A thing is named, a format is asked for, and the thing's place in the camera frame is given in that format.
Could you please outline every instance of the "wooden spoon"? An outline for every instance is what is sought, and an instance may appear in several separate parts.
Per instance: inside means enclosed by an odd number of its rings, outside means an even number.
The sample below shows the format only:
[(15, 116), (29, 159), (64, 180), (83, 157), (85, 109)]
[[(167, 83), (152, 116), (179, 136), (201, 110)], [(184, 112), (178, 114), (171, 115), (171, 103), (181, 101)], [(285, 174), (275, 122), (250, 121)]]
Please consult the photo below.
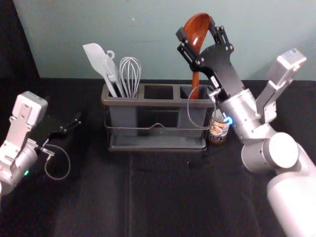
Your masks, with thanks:
[[(191, 17), (184, 25), (184, 31), (188, 36), (189, 42), (197, 53), (201, 50), (203, 41), (210, 24), (210, 16), (206, 13), (199, 13)], [(192, 76), (192, 90), (199, 85), (198, 72), (193, 72)], [(198, 90), (195, 91), (191, 99), (198, 99)]]

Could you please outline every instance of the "gray plastic caddy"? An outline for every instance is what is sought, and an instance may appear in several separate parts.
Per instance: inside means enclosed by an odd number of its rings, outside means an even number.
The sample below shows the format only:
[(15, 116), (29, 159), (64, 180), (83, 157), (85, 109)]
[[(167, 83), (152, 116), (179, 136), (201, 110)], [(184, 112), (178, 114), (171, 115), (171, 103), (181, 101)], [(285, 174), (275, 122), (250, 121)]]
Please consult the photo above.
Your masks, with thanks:
[[(201, 151), (206, 148), (206, 131), (196, 128), (187, 114), (191, 85), (140, 83), (137, 98), (112, 97), (103, 86), (104, 125), (109, 150)], [(189, 112), (199, 125), (209, 123), (213, 104), (206, 87), (200, 99), (190, 100)]]

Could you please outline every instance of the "gray cable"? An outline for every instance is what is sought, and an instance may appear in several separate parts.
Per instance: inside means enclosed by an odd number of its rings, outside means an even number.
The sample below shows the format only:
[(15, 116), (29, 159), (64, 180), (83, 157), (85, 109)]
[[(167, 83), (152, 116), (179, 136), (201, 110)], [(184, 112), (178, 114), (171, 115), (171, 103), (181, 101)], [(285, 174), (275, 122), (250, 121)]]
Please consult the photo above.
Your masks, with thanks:
[(67, 157), (67, 160), (68, 160), (68, 164), (69, 164), (67, 173), (66, 173), (63, 177), (61, 177), (61, 178), (56, 178), (56, 177), (51, 176), (51, 175), (48, 173), (48, 171), (47, 171), (47, 164), (48, 164), (48, 161), (50, 160), (50, 157), (48, 157), (47, 160), (46, 160), (45, 166), (44, 166), (44, 170), (45, 170), (46, 175), (47, 175), (49, 178), (53, 179), (53, 180), (63, 180), (63, 179), (65, 179), (65, 178), (67, 178), (67, 176), (68, 176), (69, 173), (70, 173), (70, 166), (71, 166), (71, 162), (70, 162), (69, 155), (67, 154), (67, 152), (66, 152), (64, 149), (62, 149), (61, 147), (58, 147), (58, 146), (56, 146), (56, 145), (46, 144), (46, 146), (51, 146), (51, 147), (56, 147), (56, 148), (61, 149), (61, 151), (65, 153), (65, 155), (66, 155), (66, 157)]
[[(191, 91), (191, 93), (190, 93), (190, 95), (189, 95), (189, 97), (188, 97), (188, 101), (187, 101), (187, 113), (188, 113), (188, 117), (189, 117), (190, 122), (191, 122), (195, 127), (201, 128), (201, 129), (203, 129), (203, 130), (207, 130), (207, 129), (209, 129), (209, 126), (203, 127), (203, 126), (197, 125), (197, 124), (191, 119), (190, 112), (189, 112), (189, 101), (192, 100), (192, 99), (190, 99), (190, 98), (191, 98), (192, 94), (194, 93), (194, 91), (195, 91), (197, 88), (201, 88), (202, 86), (206, 86), (206, 88), (211, 88), (211, 89), (214, 91), (214, 88), (213, 88), (212, 86), (210, 86), (210, 85), (198, 85), (196, 88), (194, 88), (194, 89)], [(214, 114), (214, 118), (215, 118), (215, 117), (216, 117), (216, 102), (215, 102), (215, 103), (213, 102), (213, 106), (214, 106), (214, 110), (213, 110), (213, 113), (212, 113), (212, 114)]]

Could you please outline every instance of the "black tablecloth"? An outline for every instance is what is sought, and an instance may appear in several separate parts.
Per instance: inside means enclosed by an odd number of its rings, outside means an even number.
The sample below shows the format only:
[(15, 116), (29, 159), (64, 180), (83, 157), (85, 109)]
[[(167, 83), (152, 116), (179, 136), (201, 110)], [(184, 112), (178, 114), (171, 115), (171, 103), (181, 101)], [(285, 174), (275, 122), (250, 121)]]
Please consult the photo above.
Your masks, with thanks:
[[(254, 96), (264, 81), (245, 81)], [(47, 114), (83, 125), (62, 141), (72, 169), (64, 181), (42, 172), (44, 156), (1, 201), (1, 236), (284, 236), (266, 198), (274, 176), (251, 174), (231, 130), (206, 152), (108, 152), (102, 80), (42, 79), (1, 90), (1, 142), (17, 93), (50, 96)], [(293, 136), (315, 162), (316, 83), (295, 81), (277, 101), (277, 131)]]

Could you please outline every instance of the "teal wall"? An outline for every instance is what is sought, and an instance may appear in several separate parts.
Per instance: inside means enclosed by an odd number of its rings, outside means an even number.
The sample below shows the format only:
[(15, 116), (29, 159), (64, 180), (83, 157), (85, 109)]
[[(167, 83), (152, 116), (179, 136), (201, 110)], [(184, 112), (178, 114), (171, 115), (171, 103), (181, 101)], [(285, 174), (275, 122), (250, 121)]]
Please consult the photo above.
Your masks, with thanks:
[[(308, 62), (297, 79), (316, 79), (314, 0), (14, 0), (39, 74), (45, 78), (100, 78), (82, 48), (95, 42), (133, 55), (143, 79), (190, 79), (176, 50), (175, 32), (207, 12), (224, 25), (242, 79), (264, 79), (279, 54), (296, 47)], [(204, 47), (213, 44), (207, 38)]]

